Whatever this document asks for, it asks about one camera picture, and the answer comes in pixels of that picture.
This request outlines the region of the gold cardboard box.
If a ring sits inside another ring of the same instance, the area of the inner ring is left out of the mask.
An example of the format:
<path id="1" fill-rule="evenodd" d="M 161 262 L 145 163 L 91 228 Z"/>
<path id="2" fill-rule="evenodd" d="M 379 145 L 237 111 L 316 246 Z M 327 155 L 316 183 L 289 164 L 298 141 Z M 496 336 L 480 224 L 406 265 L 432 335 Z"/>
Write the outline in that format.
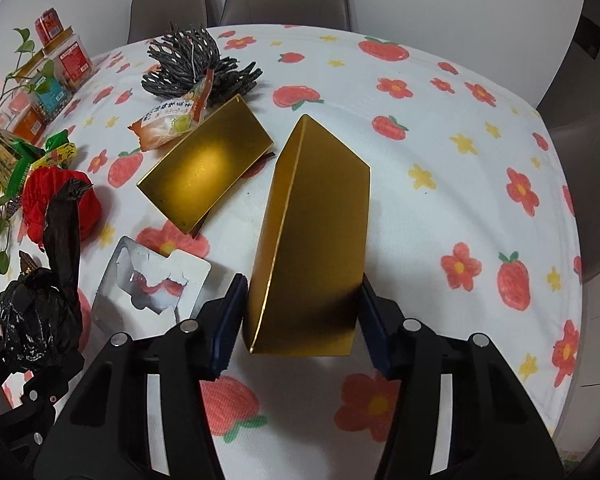
<path id="1" fill-rule="evenodd" d="M 279 154 L 242 334 L 259 356 L 346 356 L 363 281 L 370 167 L 300 117 Z"/>

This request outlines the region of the white torn blister packaging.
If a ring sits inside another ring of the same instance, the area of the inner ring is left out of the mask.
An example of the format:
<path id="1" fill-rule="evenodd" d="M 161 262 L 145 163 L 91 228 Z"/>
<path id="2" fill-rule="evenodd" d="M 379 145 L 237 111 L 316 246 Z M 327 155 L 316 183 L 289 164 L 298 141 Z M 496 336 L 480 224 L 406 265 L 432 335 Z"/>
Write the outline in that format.
<path id="1" fill-rule="evenodd" d="M 159 336 L 192 314 L 211 271 L 208 261 L 175 249 L 168 256 L 124 236 L 92 304 L 92 321 L 107 335 Z"/>

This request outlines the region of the black plastic bag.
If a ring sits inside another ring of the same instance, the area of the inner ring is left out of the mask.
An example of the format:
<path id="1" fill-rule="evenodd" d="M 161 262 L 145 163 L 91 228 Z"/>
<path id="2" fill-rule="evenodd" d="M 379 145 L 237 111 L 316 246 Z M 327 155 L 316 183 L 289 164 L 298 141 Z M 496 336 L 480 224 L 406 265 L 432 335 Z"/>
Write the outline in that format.
<path id="1" fill-rule="evenodd" d="M 7 359 L 35 373 L 79 351 L 83 322 L 78 294 L 79 203 L 92 186 L 68 180 L 46 208 L 43 245 L 48 266 L 20 274 L 0 293 Z"/>

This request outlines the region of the orange snack wrapper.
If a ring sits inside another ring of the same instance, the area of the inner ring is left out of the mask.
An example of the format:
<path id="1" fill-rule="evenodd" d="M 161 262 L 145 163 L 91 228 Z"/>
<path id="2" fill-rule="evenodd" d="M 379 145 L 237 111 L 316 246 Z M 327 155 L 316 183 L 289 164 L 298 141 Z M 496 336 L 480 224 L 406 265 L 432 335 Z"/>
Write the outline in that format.
<path id="1" fill-rule="evenodd" d="M 185 133 L 195 130 L 207 114 L 208 97 L 213 84 L 213 70 L 208 68 L 201 81 L 185 96 L 163 102 L 128 129 L 137 136 L 143 152 L 153 151 Z"/>

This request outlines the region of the green yellow snack bag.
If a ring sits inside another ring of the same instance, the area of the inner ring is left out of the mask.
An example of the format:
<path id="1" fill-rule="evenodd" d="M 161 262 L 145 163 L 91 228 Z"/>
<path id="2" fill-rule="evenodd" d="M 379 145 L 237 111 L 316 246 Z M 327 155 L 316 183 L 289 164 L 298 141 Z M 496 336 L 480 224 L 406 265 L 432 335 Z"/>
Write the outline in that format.
<path id="1" fill-rule="evenodd" d="M 17 154 L 17 161 L 5 191 L 8 198 L 20 194 L 24 182 L 32 171 L 43 167 L 68 169 L 76 156 L 76 144 L 70 141 L 68 129 L 50 136 L 42 148 L 23 140 L 12 142 L 12 148 Z"/>

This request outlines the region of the floral strawberry tablecloth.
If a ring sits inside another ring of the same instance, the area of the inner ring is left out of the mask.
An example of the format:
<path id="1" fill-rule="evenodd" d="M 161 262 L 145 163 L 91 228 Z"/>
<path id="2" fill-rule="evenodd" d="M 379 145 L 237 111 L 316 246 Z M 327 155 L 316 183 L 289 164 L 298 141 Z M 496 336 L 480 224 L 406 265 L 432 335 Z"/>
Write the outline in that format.
<path id="1" fill-rule="evenodd" d="M 438 333 L 489 335 L 556 429 L 580 339 L 580 247 L 538 112 L 467 68 L 388 40 L 289 25 L 212 36 L 223 54 L 260 67 L 247 102 L 278 148 L 310 116 L 370 166 L 365 271 L 376 292 Z M 138 42 L 95 64 L 48 127 L 68 131 L 73 165 L 102 203 L 82 250 L 83 300 L 94 300 L 122 236 L 207 259 L 202 296 L 221 295 L 252 269 L 274 162 L 240 180 L 197 236 L 183 235 L 137 186 L 157 158 L 131 130 L 156 105 L 140 84 L 155 61 Z M 204 397 L 227 478 L 369 479 L 398 388 L 356 338 L 345 358 L 253 356 L 238 344 Z"/>

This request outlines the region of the gold cardboard box lid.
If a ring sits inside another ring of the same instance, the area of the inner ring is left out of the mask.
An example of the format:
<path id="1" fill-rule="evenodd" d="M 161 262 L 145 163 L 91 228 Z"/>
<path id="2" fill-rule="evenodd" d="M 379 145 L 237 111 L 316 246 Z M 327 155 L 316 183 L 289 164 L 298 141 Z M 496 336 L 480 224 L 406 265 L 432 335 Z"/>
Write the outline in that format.
<path id="1" fill-rule="evenodd" d="M 137 187 L 182 233 L 193 234 L 273 144 L 246 101 L 234 96 L 178 141 Z"/>

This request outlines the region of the red paper honeycomb ball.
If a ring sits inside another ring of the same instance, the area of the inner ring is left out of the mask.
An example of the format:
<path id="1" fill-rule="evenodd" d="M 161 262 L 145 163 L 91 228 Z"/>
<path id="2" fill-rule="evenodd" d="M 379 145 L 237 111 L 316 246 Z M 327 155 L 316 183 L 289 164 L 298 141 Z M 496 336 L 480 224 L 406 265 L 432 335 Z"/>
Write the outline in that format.
<path id="1" fill-rule="evenodd" d="M 45 214 L 50 200 L 71 179 L 91 184 L 91 180 L 81 171 L 71 171 L 58 167 L 40 167 L 35 169 L 21 194 L 23 221 L 28 237 L 39 248 L 43 248 L 43 229 Z M 102 215 L 102 205 L 94 190 L 88 190 L 79 203 L 79 225 L 81 240 L 86 240 L 98 225 Z"/>

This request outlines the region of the orange snack jar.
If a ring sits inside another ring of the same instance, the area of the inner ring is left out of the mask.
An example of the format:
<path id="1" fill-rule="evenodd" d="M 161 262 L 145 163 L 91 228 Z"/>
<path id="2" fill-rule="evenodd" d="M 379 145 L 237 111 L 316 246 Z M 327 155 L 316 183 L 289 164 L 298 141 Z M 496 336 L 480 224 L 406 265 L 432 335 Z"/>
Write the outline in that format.
<path id="1" fill-rule="evenodd" d="M 18 90 L 1 108 L 0 127 L 12 136 L 35 145 L 44 133 L 46 123 L 31 105 L 27 93 Z"/>

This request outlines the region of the clear jar teal label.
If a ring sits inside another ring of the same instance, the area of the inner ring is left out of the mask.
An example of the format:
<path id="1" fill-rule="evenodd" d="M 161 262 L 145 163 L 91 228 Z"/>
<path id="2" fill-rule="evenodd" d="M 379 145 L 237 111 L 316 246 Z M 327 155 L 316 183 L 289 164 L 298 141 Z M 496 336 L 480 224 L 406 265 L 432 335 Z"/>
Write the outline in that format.
<path id="1" fill-rule="evenodd" d="M 44 55 L 35 55 L 16 73 L 16 81 L 43 122 L 52 122 L 71 101 L 71 92 L 56 77 L 55 64 Z"/>

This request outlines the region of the clear jar red label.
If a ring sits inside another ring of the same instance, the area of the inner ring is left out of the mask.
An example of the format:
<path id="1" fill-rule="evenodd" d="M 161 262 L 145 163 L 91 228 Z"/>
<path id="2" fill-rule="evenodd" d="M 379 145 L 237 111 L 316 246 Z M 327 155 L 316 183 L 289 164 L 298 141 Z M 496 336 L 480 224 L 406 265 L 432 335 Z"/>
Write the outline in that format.
<path id="1" fill-rule="evenodd" d="M 55 76 L 72 93 L 78 92 L 93 75 L 92 59 L 71 26 L 50 40 L 43 52 L 54 63 Z"/>

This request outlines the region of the grey chair left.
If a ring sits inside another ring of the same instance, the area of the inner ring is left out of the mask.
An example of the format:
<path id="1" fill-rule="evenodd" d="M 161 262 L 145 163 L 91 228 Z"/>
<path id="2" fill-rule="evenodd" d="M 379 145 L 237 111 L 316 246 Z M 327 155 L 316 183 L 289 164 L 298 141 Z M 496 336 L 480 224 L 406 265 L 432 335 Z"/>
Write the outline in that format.
<path id="1" fill-rule="evenodd" d="M 208 26 L 207 0 L 132 0 L 128 44 L 178 28 Z"/>

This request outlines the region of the red tin can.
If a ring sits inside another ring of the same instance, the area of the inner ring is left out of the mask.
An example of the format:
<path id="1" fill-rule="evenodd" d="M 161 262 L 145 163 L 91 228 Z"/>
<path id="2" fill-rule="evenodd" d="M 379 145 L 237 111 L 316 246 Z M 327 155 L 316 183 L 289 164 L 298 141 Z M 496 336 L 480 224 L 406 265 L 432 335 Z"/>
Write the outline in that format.
<path id="1" fill-rule="evenodd" d="M 34 28 L 43 47 L 59 36 L 65 29 L 54 8 L 44 11 L 35 21 Z"/>

